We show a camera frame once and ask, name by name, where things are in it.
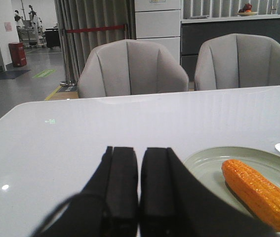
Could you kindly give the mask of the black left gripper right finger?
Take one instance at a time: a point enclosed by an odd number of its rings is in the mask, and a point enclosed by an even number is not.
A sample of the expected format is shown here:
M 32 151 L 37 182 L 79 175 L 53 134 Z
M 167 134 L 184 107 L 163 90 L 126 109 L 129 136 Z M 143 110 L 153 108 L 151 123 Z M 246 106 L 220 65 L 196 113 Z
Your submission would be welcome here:
M 270 226 L 224 202 L 171 148 L 148 148 L 141 168 L 142 237 L 275 237 Z

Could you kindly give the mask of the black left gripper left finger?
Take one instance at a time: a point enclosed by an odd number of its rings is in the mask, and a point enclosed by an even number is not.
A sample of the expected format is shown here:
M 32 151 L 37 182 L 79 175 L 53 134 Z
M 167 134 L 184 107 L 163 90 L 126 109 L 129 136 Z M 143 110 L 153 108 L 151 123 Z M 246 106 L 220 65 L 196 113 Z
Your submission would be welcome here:
M 34 237 L 134 237 L 137 235 L 138 165 L 128 147 L 108 147 L 82 189 L 48 214 Z

